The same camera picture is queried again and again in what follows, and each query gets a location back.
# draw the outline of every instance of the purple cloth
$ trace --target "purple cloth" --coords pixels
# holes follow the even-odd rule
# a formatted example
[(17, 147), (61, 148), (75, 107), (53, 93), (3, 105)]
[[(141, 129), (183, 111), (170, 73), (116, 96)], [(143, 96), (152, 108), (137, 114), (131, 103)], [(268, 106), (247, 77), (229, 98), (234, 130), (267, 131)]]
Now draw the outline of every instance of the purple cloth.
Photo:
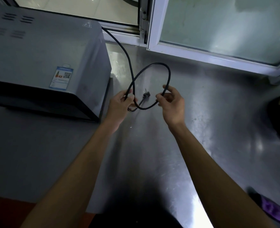
[(280, 222), (280, 206), (261, 195), (261, 208), (265, 213)]

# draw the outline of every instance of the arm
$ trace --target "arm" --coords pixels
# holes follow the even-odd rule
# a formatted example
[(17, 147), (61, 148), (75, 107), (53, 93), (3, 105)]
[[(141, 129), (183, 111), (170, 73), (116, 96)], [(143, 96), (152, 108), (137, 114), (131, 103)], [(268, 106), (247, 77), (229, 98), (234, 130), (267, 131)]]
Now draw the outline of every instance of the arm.
[(156, 97), (212, 225), (222, 228), (275, 227), (188, 130), (184, 123), (184, 99), (175, 88), (169, 86), (168, 90), (171, 93)]
[(124, 101), (125, 93), (121, 91), (111, 99), (104, 122), (45, 197), (36, 204), (22, 228), (77, 225), (88, 206), (110, 136), (126, 117), (127, 107), (133, 106), (134, 95)]

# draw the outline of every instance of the left hand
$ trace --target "left hand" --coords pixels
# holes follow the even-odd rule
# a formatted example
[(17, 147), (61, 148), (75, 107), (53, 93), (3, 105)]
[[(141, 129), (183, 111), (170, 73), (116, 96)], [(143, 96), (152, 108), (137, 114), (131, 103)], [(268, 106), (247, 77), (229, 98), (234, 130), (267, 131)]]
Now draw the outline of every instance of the left hand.
[(135, 98), (134, 95), (129, 96), (124, 101), (126, 91), (127, 90), (120, 91), (109, 102), (108, 111), (104, 122), (112, 127), (113, 132), (119, 128), (119, 125), (125, 119), (128, 113), (127, 108), (135, 107), (135, 104), (133, 103)]

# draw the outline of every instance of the hand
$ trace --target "hand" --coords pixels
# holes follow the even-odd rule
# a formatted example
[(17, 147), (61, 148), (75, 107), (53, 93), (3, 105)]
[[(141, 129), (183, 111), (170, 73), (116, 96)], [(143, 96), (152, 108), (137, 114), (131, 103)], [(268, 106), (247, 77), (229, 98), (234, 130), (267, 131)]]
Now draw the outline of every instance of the hand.
[(121, 122), (127, 115), (128, 107), (136, 107), (134, 102), (134, 95), (129, 96), (125, 101), (125, 94), (127, 90), (122, 90), (117, 93), (109, 102), (107, 115), (104, 123), (107, 123), (112, 128), (114, 133), (118, 128)]
[(168, 91), (170, 93), (165, 93), (164, 96), (161, 93), (157, 94), (156, 98), (159, 102), (158, 106), (163, 109), (163, 118), (166, 124), (170, 129), (174, 129), (176, 126), (185, 125), (184, 99), (174, 87), (168, 86)]

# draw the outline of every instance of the black power cord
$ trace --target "black power cord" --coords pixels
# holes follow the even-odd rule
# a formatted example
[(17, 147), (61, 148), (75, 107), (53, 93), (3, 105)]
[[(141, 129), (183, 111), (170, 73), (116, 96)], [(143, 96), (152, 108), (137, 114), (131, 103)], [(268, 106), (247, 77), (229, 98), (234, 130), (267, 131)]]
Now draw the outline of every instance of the black power cord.
[[(169, 66), (166, 65), (165, 63), (162, 63), (162, 62), (155, 62), (155, 63), (152, 63), (152, 64), (150, 64), (150, 65), (144, 67), (144, 68), (134, 77), (133, 68), (131, 67), (130, 58), (129, 58), (128, 53), (127, 53), (126, 50), (124, 49), (124, 47), (121, 45), (121, 43), (120, 43), (111, 33), (108, 32), (107, 29), (105, 29), (104, 27), (102, 27), (102, 30), (104, 30), (107, 34), (109, 34), (109, 35), (115, 40), (115, 42), (118, 43), (118, 45), (123, 49), (123, 51), (124, 51), (124, 53), (126, 54), (127, 59), (128, 59), (128, 64), (129, 64), (129, 68), (130, 68), (130, 74), (131, 74), (131, 80), (132, 80), (132, 82), (131, 82), (129, 88), (127, 89), (127, 91), (126, 91), (125, 99), (124, 99), (124, 100), (127, 99), (127, 97), (128, 97), (127, 95), (128, 95), (128, 93), (129, 93), (131, 87), (133, 87), (133, 95), (135, 95), (135, 80), (136, 80), (136, 79), (139, 77), (139, 75), (140, 75), (141, 73), (143, 73), (147, 68), (149, 68), (149, 67), (151, 67), (151, 66), (154, 66), (154, 65), (162, 65), (162, 66), (165, 66), (165, 67), (168, 69), (168, 79), (167, 79), (167, 83), (166, 83), (166, 86), (165, 86), (165, 88), (164, 88), (164, 90), (163, 90), (163, 92), (162, 92), (162, 94), (161, 94), (161, 95), (163, 96), (163, 95), (165, 94), (165, 91), (167, 91), (167, 89), (168, 89), (169, 81), (170, 81), (170, 79), (171, 79), (171, 70), (170, 70)], [(142, 102), (144, 101), (144, 99), (148, 98), (149, 96), (150, 96), (150, 93), (149, 93), (149, 92), (144, 93), (143, 99), (142, 99), (142, 101), (139, 103), (139, 105), (137, 104), (136, 98), (135, 98), (135, 99), (134, 99), (134, 103), (135, 103), (136, 108), (135, 108), (134, 110), (131, 110), (130, 108), (128, 108), (127, 110), (130, 111), (130, 112), (134, 112), (134, 111), (136, 111), (137, 108), (138, 108), (138, 109), (141, 109), (141, 110), (147, 110), (147, 109), (152, 108), (154, 105), (156, 105), (156, 104), (158, 103), (157, 101), (156, 101), (155, 103), (153, 103), (153, 104), (152, 104), (151, 106), (149, 106), (149, 107), (146, 107), (146, 108), (140, 107), (140, 105), (142, 104)]]

